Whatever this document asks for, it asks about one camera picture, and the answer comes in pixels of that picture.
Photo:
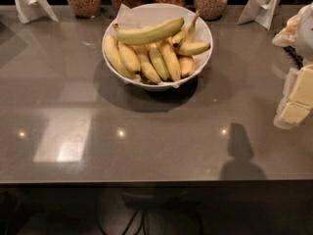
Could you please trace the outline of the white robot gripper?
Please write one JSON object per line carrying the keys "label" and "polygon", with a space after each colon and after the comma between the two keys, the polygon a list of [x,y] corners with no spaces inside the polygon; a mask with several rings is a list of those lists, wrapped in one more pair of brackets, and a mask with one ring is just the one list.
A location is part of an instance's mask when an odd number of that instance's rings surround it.
{"label": "white robot gripper", "polygon": [[302,7],[288,19],[286,26],[273,38],[279,47],[292,47],[302,57],[300,70],[290,69],[283,98],[274,117],[274,125],[292,129],[300,125],[313,110],[313,3]]}

